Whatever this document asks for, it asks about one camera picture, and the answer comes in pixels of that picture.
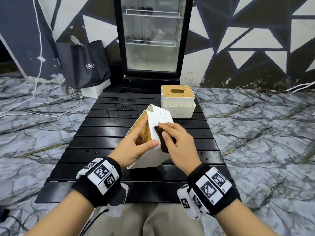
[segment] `trousers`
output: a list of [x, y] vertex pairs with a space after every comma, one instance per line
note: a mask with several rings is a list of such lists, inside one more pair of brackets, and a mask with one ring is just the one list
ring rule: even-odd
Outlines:
[[181, 204], [125, 204], [122, 215], [101, 215], [85, 236], [204, 236], [201, 220], [188, 218]]

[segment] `geometric patterned wall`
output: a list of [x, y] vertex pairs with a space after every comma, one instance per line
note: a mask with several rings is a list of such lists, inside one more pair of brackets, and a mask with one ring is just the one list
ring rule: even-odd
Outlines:
[[[58, 42], [101, 39], [109, 61], [120, 60], [112, 0], [39, 1]], [[181, 82], [278, 89], [314, 81], [314, 37], [315, 0], [194, 0]]]

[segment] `white tissue box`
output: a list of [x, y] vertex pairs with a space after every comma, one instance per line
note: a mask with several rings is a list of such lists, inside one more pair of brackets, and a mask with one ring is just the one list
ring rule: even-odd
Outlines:
[[147, 114], [149, 118], [148, 122], [142, 129], [142, 141], [148, 142], [150, 140], [157, 140], [159, 142], [159, 145], [144, 153], [135, 163], [127, 167], [128, 169], [157, 167], [166, 159], [170, 158], [169, 153], [162, 152], [160, 138], [154, 129], [154, 127], [157, 126], [159, 122], [173, 122], [171, 113], [169, 111], [150, 104], [148, 108], [143, 111], [140, 117], [136, 120], [126, 136], [144, 118], [145, 114]]
[[195, 94], [188, 85], [162, 85], [161, 107], [170, 111], [172, 118], [191, 118], [196, 107]]
[[91, 98], [98, 98], [98, 96], [103, 92], [103, 89], [111, 85], [111, 80], [108, 79], [101, 83], [100, 85], [83, 88], [81, 89], [82, 95]]

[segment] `white cord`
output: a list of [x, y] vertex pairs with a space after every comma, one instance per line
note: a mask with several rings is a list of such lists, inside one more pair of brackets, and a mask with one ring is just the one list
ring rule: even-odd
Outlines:
[[306, 85], [305, 87], [296, 89], [296, 90], [294, 90], [294, 91], [292, 92], [292, 93], [295, 93], [295, 92], [297, 92], [297, 91], [299, 91], [299, 90], [306, 89], [306, 88], [308, 88], [309, 86], [312, 86], [313, 84], [315, 84], [315, 81], [312, 82], [312, 83], [307, 83], [307, 84], [299, 84], [299, 85], [297, 85], [297, 86], [294, 86], [294, 87], [292, 87], [292, 88], [287, 89], [286, 91], [290, 91], [290, 90], [295, 89], [295, 88], [297, 88], [297, 87], [305, 86], [305, 85]]
[[[36, 97], [37, 97], [37, 95], [40, 95], [40, 94], [45, 93], [45, 92], [47, 92], [47, 91], [49, 91], [49, 90], [58, 88], [65, 80], [63, 80], [60, 84], [58, 84], [57, 87], [53, 87], [53, 88], [47, 89], [47, 90], [45, 90], [45, 91], [42, 91], [42, 92], [40, 92], [40, 93], [38, 93], [38, 94], [35, 94], [36, 89], [37, 89], [37, 80], [38, 80], [38, 78], [40, 77], [41, 72], [42, 72], [42, 61], [41, 61], [41, 59], [42, 59], [42, 33], [41, 33], [40, 27], [39, 27], [38, 15], [37, 15], [37, 10], [36, 10], [36, 6], [35, 6], [35, 0], [33, 0], [33, 6], [34, 6], [35, 13], [36, 13], [36, 22], [37, 22], [37, 28], [38, 28], [38, 31], [39, 31], [39, 44], [40, 44], [40, 67], [39, 67], [38, 76], [37, 76], [37, 78], [36, 78], [36, 80], [35, 80], [35, 88], [34, 88], [34, 91], [33, 91], [33, 95], [32, 95], [32, 97], [31, 97], [30, 99], [27, 99], [27, 100], [23, 101], [22, 103], [19, 103], [18, 105], [14, 106], [14, 107], [12, 107], [12, 108], [9, 108], [8, 110], [6, 110], [6, 111], [0, 113], [0, 115], [1, 115], [0, 118], [1, 118], [1, 117], [5, 117], [5, 116], [25, 116], [25, 115], [31, 115], [31, 114], [38, 114], [38, 115], [42, 115], [42, 116], [46, 116], [46, 117], [60, 117], [60, 116], [62, 116], [62, 115], [64, 115], [64, 114], [69, 113], [70, 111], [72, 111], [73, 109], [79, 107], [79, 106], [82, 104], [83, 95], [82, 95], [81, 93], [76, 93], [76, 94], [73, 94], [73, 95], [70, 95], [70, 96], [66, 96], [66, 97], [64, 97], [64, 98], [58, 98], [58, 99], [55, 99], [55, 100], [53, 100], [53, 101], [46, 102], [46, 103], [37, 103], [37, 102], [36, 102]], [[75, 96], [75, 95], [80, 95], [80, 96], [81, 96], [81, 97], [80, 97], [79, 104], [78, 104], [76, 107], [74, 107], [74, 108], [70, 109], [69, 111], [66, 111], [65, 113], [62, 113], [62, 114], [60, 114], [60, 115], [45, 115], [45, 114], [36, 113], [36, 112], [33, 112], [33, 113], [26, 113], [26, 114], [6, 114], [6, 115], [2, 115], [2, 114], [5, 114], [5, 113], [11, 111], [12, 109], [15, 109], [16, 107], [22, 105], [23, 103], [26, 103], [26, 102], [28, 102], [28, 101], [31, 101], [32, 99], [34, 99], [34, 103], [35, 103], [36, 105], [39, 105], [39, 104], [53, 103], [53, 102], [56, 102], [56, 101], [58, 101], [58, 100], [60, 100], [60, 99], [65, 100], [65, 99], [70, 98], [70, 97], [73, 97], [73, 96]]]

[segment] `black bag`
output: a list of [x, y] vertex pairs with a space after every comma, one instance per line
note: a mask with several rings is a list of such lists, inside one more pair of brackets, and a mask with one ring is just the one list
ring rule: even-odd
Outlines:
[[100, 85], [111, 77], [101, 40], [86, 45], [56, 43], [65, 81], [74, 89]]

